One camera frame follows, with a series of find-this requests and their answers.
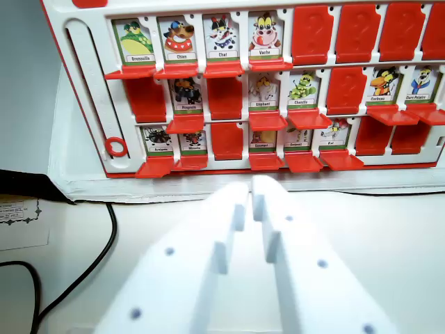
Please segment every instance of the caterpillar character card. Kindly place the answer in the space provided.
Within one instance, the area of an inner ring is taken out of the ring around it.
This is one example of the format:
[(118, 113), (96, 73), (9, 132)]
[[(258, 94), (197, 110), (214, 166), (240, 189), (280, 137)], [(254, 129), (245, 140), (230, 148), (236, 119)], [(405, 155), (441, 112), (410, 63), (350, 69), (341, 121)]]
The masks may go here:
[(138, 19), (114, 19), (112, 25), (122, 64), (155, 64), (150, 32)]

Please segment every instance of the red plastic frame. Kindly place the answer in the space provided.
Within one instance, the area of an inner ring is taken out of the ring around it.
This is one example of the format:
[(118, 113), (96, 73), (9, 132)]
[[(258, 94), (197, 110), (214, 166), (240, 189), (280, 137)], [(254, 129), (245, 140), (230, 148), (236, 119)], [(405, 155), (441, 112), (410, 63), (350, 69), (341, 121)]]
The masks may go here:
[(380, 15), (372, 3), (343, 5), (335, 51), (338, 63), (365, 63), (377, 38)]
[(297, 6), (293, 12), (294, 65), (326, 64), (334, 17), (329, 6)]

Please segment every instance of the cartoon animal card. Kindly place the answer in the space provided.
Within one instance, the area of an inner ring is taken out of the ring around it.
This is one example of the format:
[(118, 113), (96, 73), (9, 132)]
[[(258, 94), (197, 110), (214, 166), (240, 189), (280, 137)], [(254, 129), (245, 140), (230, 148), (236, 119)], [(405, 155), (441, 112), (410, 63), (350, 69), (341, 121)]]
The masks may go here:
[(204, 130), (193, 134), (178, 134), (182, 155), (207, 154), (207, 139)]
[(172, 139), (162, 127), (141, 127), (147, 156), (173, 155)]
[(298, 130), (289, 124), (284, 133), (284, 151), (309, 151), (314, 130)]
[(280, 81), (273, 72), (249, 75), (249, 111), (276, 110), (280, 100)]
[(160, 17), (158, 28), (166, 63), (197, 61), (195, 28), (186, 22), (184, 16)]
[(396, 66), (374, 68), (371, 83), (366, 91), (366, 105), (396, 103), (401, 84), (402, 74)]
[(249, 58), (280, 58), (283, 48), (284, 22), (276, 10), (249, 13)]
[(201, 85), (192, 77), (168, 81), (176, 114), (202, 113)]
[(346, 148), (350, 133), (350, 124), (345, 118), (335, 118), (332, 124), (321, 130), (320, 150), (338, 150)]
[(150, 32), (138, 19), (114, 19), (111, 24), (122, 64), (155, 64)]
[(416, 66), (405, 103), (431, 103), (439, 88), (442, 74), (439, 67)]
[(257, 131), (250, 130), (249, 133), (249, 152), (274, 152), (277, 147), (276, 131)]
[(287, 109), (316, 108), (321, 79), (315, 71), (292, 72)]
[(204, 15), (204, 35), (207, 61), (237, 61), (239, 59), (239, 28), (230, 14)]

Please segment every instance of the screw hole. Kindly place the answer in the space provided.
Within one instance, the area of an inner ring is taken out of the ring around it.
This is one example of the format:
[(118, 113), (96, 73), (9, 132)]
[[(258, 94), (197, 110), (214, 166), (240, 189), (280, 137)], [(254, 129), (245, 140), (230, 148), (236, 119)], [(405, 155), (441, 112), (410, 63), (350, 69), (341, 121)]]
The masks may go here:
[(326, 262), (325, 260), (319, 260), (319, 261), (317, 262), (317, 265), (318, 265), (320, 268), (323, 268), (323, 269), (327, 268), (327, 262)]
[(130, 312), (130, 318), (131, 318), (132, 320), (139, 319), (141, 315), (142, 315), (142, 311), (140, 310), (140, 308), (134, 308), (134, 309), (131, 310), (131, 312)]
[(366, 334), (374, 334), (375, 333), (374, 327), (372, 327), (371, 325), (364, 325), (363, 326), (363, 331)]
[(166, 248), (166, 249), (165, 249), (165, 254), (166, 254), (167, 256), (171, 256), (171, 255), (173, 255), (174, 253), (175, 253), (175, 249), (174, 249), (174, 248), (169, 247), (169, 248)]

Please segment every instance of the dog character card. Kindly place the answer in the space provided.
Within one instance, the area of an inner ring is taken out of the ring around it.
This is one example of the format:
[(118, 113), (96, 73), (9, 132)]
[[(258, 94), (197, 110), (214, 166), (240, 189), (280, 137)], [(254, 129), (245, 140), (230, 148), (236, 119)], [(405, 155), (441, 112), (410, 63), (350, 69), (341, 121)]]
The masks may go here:
[(289, 124), (284, 133), (284, 151), (309, 151), (314, 130), (298, 130)]
[(201, 85), (194, 78), (168, 81), (176, 114), (202, 113)]
[(147, 156), (173, 155), (172, 139), (162, 127), (141, 127)]
[(275, 73), (249, 75), (249, 111), (276, 110), (280, 100), (280, 81)]
[(442, 77), (438, 67), (416, 66), (405, 103), (431, 103), (434, 101)]
[(255, 131), (249, 133), (249, 152), (274, 152), (277, 147), (276, 131)]
[(178, 134), (182, 155), (207, 154), (206, 132), (204, 130), (194, 134)]
[(282, 55), (284, 22), (277, 12), (263, 11), (249, 13), (249, 58), (274, 59)]
[(396, 66), (374, 68), (371, 84), (366, 91), (366, 105), (396, 103), (401, 83), (402, 74)]
[(239, 59), (239, 28), (230, 14), (204, 15), (207, 61)]
[(316, 77), (315, 72), (293, 72), (290, 78), (291, 90), (287, 109), (316, 108), (321, 80)]
[(160, 17), (158, 28), (166, 63), (193, 63), (196, 60), (195, 28), (183, 16)]
[(150, 32), (138, 19), (114, 19), (114, 36), (123, 65), (154, 65)]
[(346, 148), (350, 133), (350, 124), (345, 118), (335, 118), (332, 124), (321, 130), (320, 150), (339, 150)]

